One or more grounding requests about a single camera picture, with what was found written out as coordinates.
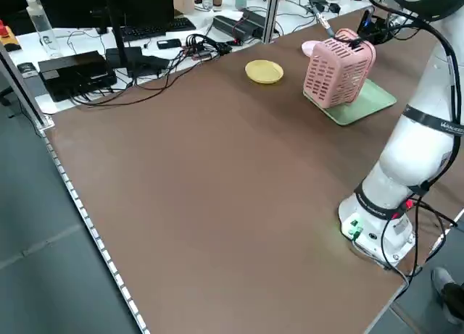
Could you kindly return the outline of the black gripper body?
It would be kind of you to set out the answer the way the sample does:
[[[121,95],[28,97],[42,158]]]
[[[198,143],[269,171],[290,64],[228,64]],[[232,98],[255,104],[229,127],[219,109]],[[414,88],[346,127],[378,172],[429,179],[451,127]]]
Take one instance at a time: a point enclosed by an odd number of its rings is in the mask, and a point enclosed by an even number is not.
[[[381,45],[391,40],[384,18],[372,17],[362,22],[362,37],[373,45]]]

